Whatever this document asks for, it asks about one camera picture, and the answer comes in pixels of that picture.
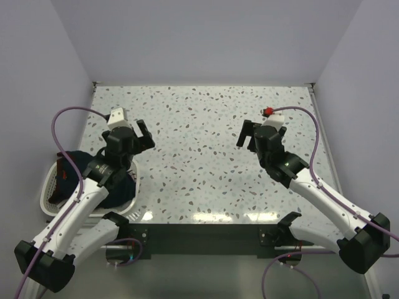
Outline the navy basketball tank top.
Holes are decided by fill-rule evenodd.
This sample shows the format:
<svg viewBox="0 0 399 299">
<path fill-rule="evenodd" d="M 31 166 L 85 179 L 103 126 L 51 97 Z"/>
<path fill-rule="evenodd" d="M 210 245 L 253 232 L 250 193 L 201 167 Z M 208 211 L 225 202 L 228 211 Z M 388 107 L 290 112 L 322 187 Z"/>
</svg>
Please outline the navy basketball tank top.
<svg viewBox="0 0 399 299">
<path fill-rule="evenodd" d="M 78 167 L 82 174 L 87 165 L 94 159 L 94 157 L 83 151 L 68 151 L 72 161 Z M 79 179 L 70 163 L 62 155 L 57 153 L 56 162 L 56 185 L 49 202 L 51 204 L 60 204 L 62 201 L 67 200 L 75 191 Z M 111 209 L 135 198 L 136 183 L 130 174 L 126 174 L 125 178 L 119 182 L 117 187 L 111 190 L 108 196 L 97 206 L 102 209 Z"/>
</svg>

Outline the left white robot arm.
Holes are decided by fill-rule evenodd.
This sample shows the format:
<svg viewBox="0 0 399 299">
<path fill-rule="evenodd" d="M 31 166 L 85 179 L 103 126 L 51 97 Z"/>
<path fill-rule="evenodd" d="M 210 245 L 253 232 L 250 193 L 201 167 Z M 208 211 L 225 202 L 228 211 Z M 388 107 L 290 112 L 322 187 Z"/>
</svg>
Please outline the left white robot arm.
<svg viewBox="0 0 399 299">
<path fill-rule="evenodd" d="M 20 241 L 14 254 L 23 274 L 46 290 L 57 293 L 70 282 L 75 268 L 99 247 L 128 240 L 128 219 L 117 212 L 104 214 L 88 232 L 78 231 L 102 201 L 129 178 L 134 156 L 155 147 L 143 120 L 137 125 L 142 136 L 125 120 L 108 121 L 103 133 L 106 145 L 78 173 L 78 185 L 59 213 L 32 241 Z"/>
</svg>

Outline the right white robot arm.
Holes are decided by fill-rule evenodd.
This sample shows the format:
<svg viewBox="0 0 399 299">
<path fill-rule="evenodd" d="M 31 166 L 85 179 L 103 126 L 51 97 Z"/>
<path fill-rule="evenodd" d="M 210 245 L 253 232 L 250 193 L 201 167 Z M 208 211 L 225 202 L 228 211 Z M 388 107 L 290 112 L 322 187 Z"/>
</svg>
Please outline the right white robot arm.
<svg viewBox="0 0 399 299">
<path fill-rule="evenodd" d="M 336 240 L 320 232 L 302 229 L 298 222 L 278 228 L 277 236 L 286 245 L 306 240 L 339 254 L 354 272 L 365 274 L 390 248 L 390 220 L 382 213 L 372 215 L 357 207 L 324 183 L 302 158 L 285 150 L 282 137 L 286 128 L 278 121 L 263 124 L 244 120 L 236 145 L 257 154 L 261 168 L 271 179 L 302 196 L 339 230 Z"/>
</svg>

